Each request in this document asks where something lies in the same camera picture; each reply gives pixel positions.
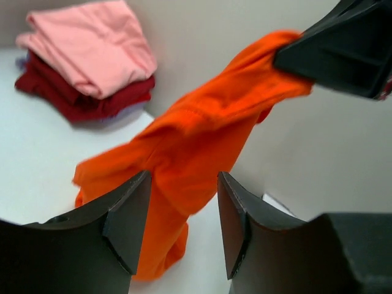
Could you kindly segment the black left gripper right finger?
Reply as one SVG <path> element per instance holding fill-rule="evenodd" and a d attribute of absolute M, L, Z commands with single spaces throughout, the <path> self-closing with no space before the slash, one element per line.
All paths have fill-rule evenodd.
<path fill-rule="evenodd" d="M 217 179 L 231 293 L 390 293 L 391 215 L 324 213 L 308 222 Z"/>

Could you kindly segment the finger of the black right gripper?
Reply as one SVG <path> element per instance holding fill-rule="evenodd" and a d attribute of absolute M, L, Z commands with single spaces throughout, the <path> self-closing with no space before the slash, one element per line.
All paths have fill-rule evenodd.
<path fill-rule="evenodd" d="M 277 69 L 371 100 L 391 95 L 391 1 L 339 1 L 296 41 Z"/>

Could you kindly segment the orange t-shirt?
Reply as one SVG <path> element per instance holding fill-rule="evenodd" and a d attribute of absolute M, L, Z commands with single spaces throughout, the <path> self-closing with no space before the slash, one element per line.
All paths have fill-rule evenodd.
<path fill-rule="evenodd" d="M 238 53 L 212 80 L 185 94 L 130 142 L 79 163 L 73 178 L 82 206 L 147 170 L 151 198 L 135 279 L 153 281 L 182 259 L 188 218 L 216 194 L 252 129 L 285 99 L 307 96 L 312 83 L 273 67 L 276 51 L 298 40 L 272 32 Z"/>

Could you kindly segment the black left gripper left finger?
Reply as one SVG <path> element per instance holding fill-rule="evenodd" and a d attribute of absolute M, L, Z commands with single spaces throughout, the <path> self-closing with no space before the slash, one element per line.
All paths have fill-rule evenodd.
<path fill-rule="evenodd" d="M 127 293 L 145 231 L 151 174 L 45 223 L 1 222 L 2 293 Z"/>

